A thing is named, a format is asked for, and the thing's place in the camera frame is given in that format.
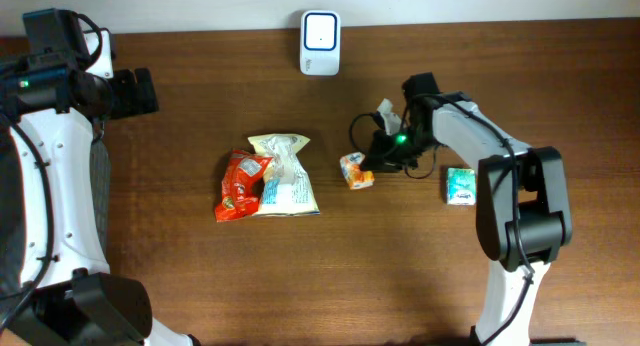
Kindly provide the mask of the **cream chips bag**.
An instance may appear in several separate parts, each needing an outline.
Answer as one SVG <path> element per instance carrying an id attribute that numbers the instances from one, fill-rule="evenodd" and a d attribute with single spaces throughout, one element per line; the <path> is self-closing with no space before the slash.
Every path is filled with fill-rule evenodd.
<path id="1" fill-rule="evenodd" d="M 248 141 L 257 155 L 271 157 L 263 175 L 265 185 L 255 215 L 319 214 L 309 175 L 297 157 L 310 139 L 299 134 L 265 134 L 251 136 Z"/>

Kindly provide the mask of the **red snack packet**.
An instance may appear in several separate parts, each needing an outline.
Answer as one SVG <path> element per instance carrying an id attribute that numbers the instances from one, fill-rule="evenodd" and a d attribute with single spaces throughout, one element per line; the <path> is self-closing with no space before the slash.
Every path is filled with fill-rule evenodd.
<path id="1" fill-rule="evenodd" d="M 264 175 L 272 157 L 234 149 L 221 182 L 221 202 L 215 207 L 217 222 L 227 222 L 255 214 L 260 197 L 253 193 L 254 184 Z"/>

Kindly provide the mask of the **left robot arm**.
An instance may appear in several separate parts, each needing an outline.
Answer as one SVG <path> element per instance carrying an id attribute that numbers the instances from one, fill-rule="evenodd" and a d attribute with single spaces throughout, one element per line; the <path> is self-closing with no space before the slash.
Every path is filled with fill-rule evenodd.
<path id="1" fill-rule="evenodd" d="M 1 62 L 1 328 L 30 345 L 192 345 L 106 260 L 109 120 L 154 113 L 149 70 L 117 70 L 111 32 L 44 9 Z"/>

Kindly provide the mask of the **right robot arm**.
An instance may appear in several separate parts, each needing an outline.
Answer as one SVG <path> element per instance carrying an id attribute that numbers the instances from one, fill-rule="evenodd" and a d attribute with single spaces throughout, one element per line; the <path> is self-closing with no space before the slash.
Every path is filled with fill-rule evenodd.
<path id="1" fill-rule="evenodd" d="M 462 91 L 443 92 L 432 73 L 402 85 L 405 107 L 370 113 L 377 130 L 361 168 L 404 172 L 445 146 L 476 175 L 476 234 L 489 259 L 483 310 L 473 345 L 529 345 L 538 290 L 573 234 L 563 159 L 551 146 L 534 148 L 502 130 Z"/>

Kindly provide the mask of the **green tissue pack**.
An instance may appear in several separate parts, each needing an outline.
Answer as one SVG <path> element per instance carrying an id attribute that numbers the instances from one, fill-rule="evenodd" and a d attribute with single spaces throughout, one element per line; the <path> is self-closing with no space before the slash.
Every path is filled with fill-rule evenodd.
<path id="1" fill-rule="evenodd" d="M 476 204 L 476 174 L 473 169 L 449 168 L 447 170 L 446 203 L 464 206 Z"/>

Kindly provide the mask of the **orange tissue pack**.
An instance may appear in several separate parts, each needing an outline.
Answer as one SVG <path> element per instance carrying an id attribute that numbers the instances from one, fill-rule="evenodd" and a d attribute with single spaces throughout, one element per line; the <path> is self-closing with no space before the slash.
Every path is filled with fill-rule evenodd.
<path id="1" fill-rule="evenodd" d="M 350 153 L 340 158 L 342 174 L 351 190 L 368 188 L 374 184 L 374 174 L 360 169 L 363 161 L 364 154 L 361 152 Z"/>

